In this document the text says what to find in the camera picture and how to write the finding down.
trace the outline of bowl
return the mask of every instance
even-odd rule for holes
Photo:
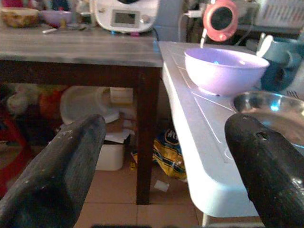
[[[1,18],[6,25],[14,28],[31,27],[38,24],[38,13],[36,9],[4,7]]]
[[[235,111],[255,117],[293,145],[304,146],[304,101],[264,91],[245,92],[233,99]]]
[[[191,80],[213,95],[229,96],[250,90],[269,66],[261,57],[218,48],[192,48],[185,55]]]
[[[62,10],[43,10],[41,11],[44,21],[54,27],[60,27],[62,20],[66,24],[72,23],[72,12]]]

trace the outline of plastic bowl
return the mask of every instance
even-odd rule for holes
[[[38,24],[38,13],[36,9],[4,7],[1,18],[6,25],[14,28],[31,27]]]
[[[186,50],[185,55],[191,80],[213,95],[229,96],[248,91],[269,66],[261,57],[225,49],[192,48]]]
[[[70,11],[43,10],[41,14],[44,21],[51,26],[59,27],[62,20],[67,24],[72,23],[72,12]]]

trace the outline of wooden table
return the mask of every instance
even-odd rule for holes
[[[137,92],[137,204],[149,204],[162,57],[152,34],[112,35],[95,28],[0,28],[0,82],[132,87]]]

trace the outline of table top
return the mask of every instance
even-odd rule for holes
[[[256,216],[257,211],[247,196],[226,144],[224,125],[235,113],[232,97],[212,96],[200,91],[185,69],[184,51],[198,46],[160,42],[164,59],[163,81],[192,201],[201,211],[215,217]],[[217,47],[245,51],[243,47]]]
[[[37,28],[0,27],[0,59],[54,63],[162,67],[162,57],[153,33],[139,37],[102,28],[84,31],[60,30],[42,34]]]

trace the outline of white table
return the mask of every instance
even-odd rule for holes
[[[191,81],[185,69],[184,51],[193,47],[198,45],[160,42],[163,82],[184,157],[191,199],[209,216],[257,216],[225,140],[224,124],[235,113],[232,97],[207,95]],[[242,47],[218,47],[246,51]]]

